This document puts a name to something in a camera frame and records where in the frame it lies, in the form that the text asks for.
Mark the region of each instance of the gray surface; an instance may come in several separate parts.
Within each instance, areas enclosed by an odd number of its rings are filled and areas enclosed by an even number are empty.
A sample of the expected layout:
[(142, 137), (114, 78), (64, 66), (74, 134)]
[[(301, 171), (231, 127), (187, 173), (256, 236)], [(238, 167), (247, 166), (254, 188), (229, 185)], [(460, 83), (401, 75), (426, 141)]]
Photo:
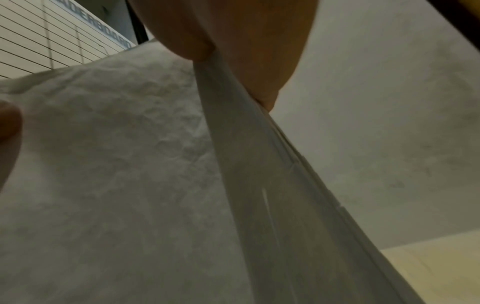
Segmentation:
[(0, 82), (25, 115), (0, 303), (252, 303), (191, 63), (158, 43)]
[(423, 303), (220, 55), (194, 67), (255, 302)]
[(322, 0), (272, 116), (374, 243), (480, 228), (480, 54), (424, 0)]

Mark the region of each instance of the wall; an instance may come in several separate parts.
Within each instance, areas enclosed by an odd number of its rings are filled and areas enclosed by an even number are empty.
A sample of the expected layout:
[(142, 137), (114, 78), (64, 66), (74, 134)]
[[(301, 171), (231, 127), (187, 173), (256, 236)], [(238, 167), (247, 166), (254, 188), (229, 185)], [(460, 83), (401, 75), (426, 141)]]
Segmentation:
[(272, 115), (389, 248), (480, 228), (479, 82), (426, 1), (324, 0)]
[(128, 40), (138, 44), (125, 0), (118, 0), (109, 11), (106, 23)]
[(0, 0), (0, 79), (89, 63), (129, 45), (73, 1)]

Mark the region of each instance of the fingernail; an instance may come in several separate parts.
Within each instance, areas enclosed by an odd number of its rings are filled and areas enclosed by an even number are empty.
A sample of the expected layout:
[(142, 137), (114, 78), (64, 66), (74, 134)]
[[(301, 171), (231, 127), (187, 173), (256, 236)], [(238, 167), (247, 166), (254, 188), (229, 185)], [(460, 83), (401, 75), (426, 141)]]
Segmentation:
[(0, 141), (10, 138), (22, 128), (20, 109), (6, 101), (0, 101)]

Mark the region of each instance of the white wall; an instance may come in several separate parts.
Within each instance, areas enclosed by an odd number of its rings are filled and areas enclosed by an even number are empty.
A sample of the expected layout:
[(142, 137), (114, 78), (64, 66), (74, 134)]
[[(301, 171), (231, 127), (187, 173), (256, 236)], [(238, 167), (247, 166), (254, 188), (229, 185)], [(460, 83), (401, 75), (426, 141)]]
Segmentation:
[(109, 11), (106, 22), (128, 40), (138, 44), (125, 0), (117, 1)]
[[(121, 44), (88, 19), (88, 11), (68, 0), (0, 0), (0, 79), (89, 63), (134, 44)], [(80, 14), (74, 14), (65, 5)]]
[(323, 0), (272, 115), (388, 248), (480, 228), (479, 83), (427, 1)]

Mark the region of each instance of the beige surface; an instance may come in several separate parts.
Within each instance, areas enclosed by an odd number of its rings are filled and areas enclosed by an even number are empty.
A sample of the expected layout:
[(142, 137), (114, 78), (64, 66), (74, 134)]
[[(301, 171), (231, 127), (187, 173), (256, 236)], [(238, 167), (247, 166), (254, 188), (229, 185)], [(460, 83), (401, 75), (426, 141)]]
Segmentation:
[(427, 304), (480, 303), (480, 230), (383, 253)]

